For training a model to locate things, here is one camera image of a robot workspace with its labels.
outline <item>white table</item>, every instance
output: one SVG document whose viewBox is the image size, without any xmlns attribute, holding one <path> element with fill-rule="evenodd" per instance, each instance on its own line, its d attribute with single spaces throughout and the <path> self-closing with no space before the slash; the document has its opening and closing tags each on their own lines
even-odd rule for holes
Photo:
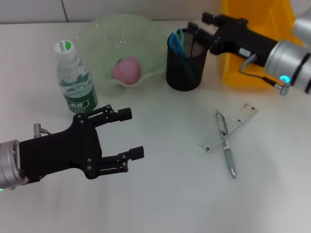
<svg viewBox="0 0 311 233">
<path fill-rule="evenodd" d="M 185 21 L 159 22 L 168 35 Z M 55 133 L 71 124 L 56 82 L 56 41 L 85 23 L 0 25 L 0 142 Z M 98 129 L 104 156 L 144 146 L 129 172 L 89 181 L 75 169 L 0 193 L 3 233 L 309 233 L 311 97 L 291 89 L 236 92 L 220 84 L 217 57 L 191 92 L 164 78 L 132 89 L 98 91 L 101 105 L 131 107 L 133 119 Z M 198 145 L 208 116 L 244 102 L 259 112 L 231 138 L 237 179 L 222 148 Z"/>
</svg>

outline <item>pen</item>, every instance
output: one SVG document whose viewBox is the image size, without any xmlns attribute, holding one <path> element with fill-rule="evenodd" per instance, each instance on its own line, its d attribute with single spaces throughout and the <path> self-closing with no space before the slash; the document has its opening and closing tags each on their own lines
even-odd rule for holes
<svg viewBox="0 0 311 233">
<path fill-rule="evenodd" d="M 236 170 L 233 163 L 232 152 L 230 149 L 229 141 L 228 141 L 228 130 L 225 123 L 224 116 L 217 110 L 216 113 L 217 125 L 219 128 L 220 137 L 223 142 L 224 152 L 225 152 L 225 161 L 227 163 L 228 171 L 232 178 L 236 177 Z"/>
</svg>

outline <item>robotic arm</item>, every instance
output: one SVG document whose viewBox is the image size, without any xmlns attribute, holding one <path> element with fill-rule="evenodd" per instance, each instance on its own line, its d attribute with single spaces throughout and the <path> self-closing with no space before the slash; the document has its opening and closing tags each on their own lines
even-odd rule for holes
<svg viewBox="0 0 311 233">
<path fill-rule="evenodd" d="M 311 59 L 308 48 L 293 42 L 280 42 L 253 32 L 247 28 L 248 21 L 244 18 L 235 19 L 225 15 L 213 16 L 203 13 L 202 22 L 215 25 L 218 30 L 214 35 L 200 29 L 194 23 L 188 24 L 188 31 L 194 40 L 209 48 L 211 54 L 233 53 L 245 59 L 241 65 L 242 74 L 261 78 L 286 95 L 289 87 L 311 94 Z M 294 24 L 294 34 L 302 41 L 311 42 L 311 9 L 298 18 Z M 283 85 L 267 78 L 243 72 L 249 64 L 264 67 L 265 73 L 281 81 Z"/>
<path fill-rule="evenodd" d="M 77 168 L 88 179 L 127 172 L 128 161 L 144 157 L 143 147 L 102 157 L 96 127 L 115 121 L 132 119 L 130 108 L 115 112 L 111 105 L 91 113 L 76 114 L 71 126 L 50 134 L 35 124 L 35 138 L 0 144 L 0 190 L 40 181 L 44 176 Z"/>
</svg>

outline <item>bottle label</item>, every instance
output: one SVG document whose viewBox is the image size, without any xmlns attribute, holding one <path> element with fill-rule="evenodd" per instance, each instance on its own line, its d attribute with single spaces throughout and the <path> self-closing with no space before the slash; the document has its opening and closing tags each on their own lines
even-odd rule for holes
<svg viewBox="0 0 311 233">
<path fill-rule="evenodd" d="M 64 97 L 69 109 L 74 113 L 88 113 L 92 111 L 98 103 L 94 88 L 92 88 L 88 94 L 79 98 Z"/>
</svg>

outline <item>blue scissors handle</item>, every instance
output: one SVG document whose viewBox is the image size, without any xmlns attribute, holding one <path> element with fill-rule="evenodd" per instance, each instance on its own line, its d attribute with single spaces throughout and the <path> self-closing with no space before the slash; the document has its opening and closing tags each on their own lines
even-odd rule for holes
<svg viewBox="0 0 311 233">
<path fill-rule="evenodd" d="M 171 35 L 170 35 L 170 38 L 169 38 L 169 46 L 170 48 L 176 52 L 178 54 L 178 56 L 183 56 L 185 57 L 186 56 L 186 53 L 185 53 L 185 47 L 184 47 L 184 32 L 183 30 L 181 30 L 180 28 L 176 29 L 175 32 L 173 32 Z"/>
</svg>

